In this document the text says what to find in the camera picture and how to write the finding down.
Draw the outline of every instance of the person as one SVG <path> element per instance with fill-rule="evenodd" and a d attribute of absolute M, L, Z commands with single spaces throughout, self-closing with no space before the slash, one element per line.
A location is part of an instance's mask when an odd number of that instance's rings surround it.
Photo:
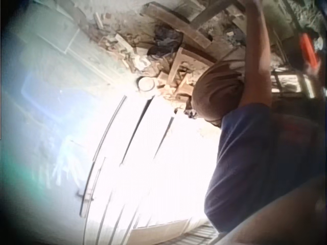
<path fill-rule="evenodd" d="M 272 110 L 270 43 L 262 3 L 244 3 L 244 82 L 230 63 L 219 62 L 199 79 L 192 95 L 198 115 L 221 127 L 217 166 L 204 209 L 213 226 L 225 234 L 326 173 L 324 128 L 307 118 Z"/>

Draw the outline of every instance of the shirt sleeve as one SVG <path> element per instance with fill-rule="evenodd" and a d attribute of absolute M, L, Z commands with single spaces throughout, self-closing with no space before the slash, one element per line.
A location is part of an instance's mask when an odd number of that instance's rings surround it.
<path fill-rule="evenodd" d="M 256 211 L 270 129 L 271 111 L 264 104 L 246 105 L 223 118 L 217 166 L 205 199 L 205 213 L 220 232 L 231 231 Z"/>

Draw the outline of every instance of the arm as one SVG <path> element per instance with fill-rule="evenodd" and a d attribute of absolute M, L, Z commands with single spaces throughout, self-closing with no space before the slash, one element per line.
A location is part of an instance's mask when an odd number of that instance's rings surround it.
<path fill-rule="evenodd" d="M 262 103 L 271 106 L 270 44 L 260 0 L 247 0 L 245 85 L 239 107 Z"/>

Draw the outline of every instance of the blue t-shirt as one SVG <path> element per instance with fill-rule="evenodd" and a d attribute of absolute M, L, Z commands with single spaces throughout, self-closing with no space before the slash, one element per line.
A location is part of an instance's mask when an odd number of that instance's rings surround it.
<path fill-rule="evenodd" d="M 205 200 L 205 213 L 219 232 L 326 173 L 325 131 L 309 120 L 250 104 L 224 116 L 221 129 Z"/>

